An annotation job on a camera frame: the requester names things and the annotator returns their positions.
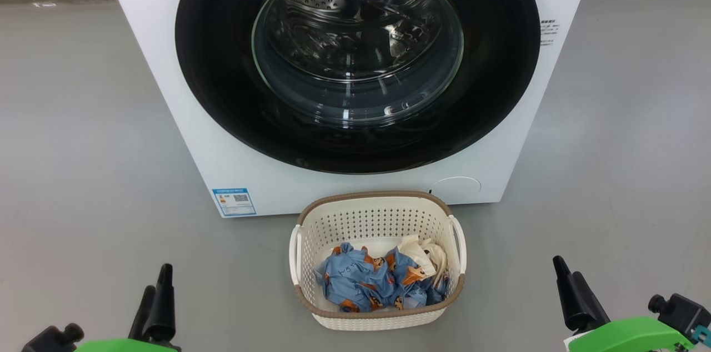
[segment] white plastic basket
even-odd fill
[[[398,311],[343,313],[323,297],[313,269],[335,246],[365,245],[371,256],[384,256],[405,235],[432,238],[447,253],[449,285],[440,303]],[[418,191],[352,193],[322,198],[305,208],[289,242],[289,268],[297,296],[323,326],[333,330],[373,331],[419,326],[442,316],[464,286],[467,244],[459,221],[439,198]]]

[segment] basket rim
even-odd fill
[[[317,208],[320,205],[325,205],[330,202],[339,202],[341,200],[349,200],[349,199],[361,199],[361,198],[378,198],[378,197],[389,197],[389,196],[404,196],[404,197],[412,197],[412,198],[424,198],[427,200],[431,200],[432,202],[436,203],[442,210],[447,214],[447,216],[452,215],[452,210],[449,208],[449,206],[444,203],[441,199],[437,198],[436,196],[432,195],[431,193],[425,193],[422,191],[406,191],[406,190],[400,190],[400,191],[365,191],[362,193],[346,193],[346,194],[340,194],[340,195],[333,195],[333,196],[328,196],[325,198],[321,198],[320,200],[314,201],[312,204],[307,206],[304,211],[299,215],[299,220],[297,221],[298,225],[303,225],[305,218],[311,213],[315,208]],[[438,311],[441,309],[447,308],[449,305],[451,305],[458,297],[459,294],[462,293],[462,289],[464,288],[464,280],[465,280],[465,274],[461,273],[459,275],[459,281],[457,281],[457,287],[454,289],[452,292],[452,295],[445,299],[444,301],[440,302],[439,304],[434,304],[434,305],[429,305],[429,306],[423,306],[421,308],[415,308],[415,309],[407,309],[407,310],[401,310],[401,311],[371,311],[371,312],[358,312],[358,313],[345,313],[345,312],[340,312],[340,311],[325,311],[323,309],[318,309],[316,306],[314,306],[312,303],[310,303],[309,299],[304,295],[304,292],[302,291],[302,286],[299,284],[296,284],[294,286],[295,291],[297,292],[297,297],[299,297],[299,300],[304,304],[307,309],[309,309],[312,314],[315,314],[320,317],[324,317],[327,319],[391,319],[393,317],[404,317],[404,316],[414,316],[416,314],[424,314],[424,313],[429,313],[432,311]]]

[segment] white handle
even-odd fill
[[[457,244],[459,244],[459,273],[464,274],[467,271],[467,243],[464,241],[464,231],[459,220],[453,215],[449,215],[449,220],[452,224],[452,233],[457,237]]]
[[[299,285],[302,274],[302,226],[296,225],[289,240],[289,270],[292,273],[292,282]]]

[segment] washing machine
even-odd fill
[[[223,217],[501,200],[579,0],[119,0]]]

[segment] black round door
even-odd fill
[[[176,48],[205,110],[298,167],[383,173],[490,132],[535,69],[535,0],[181,0]]]

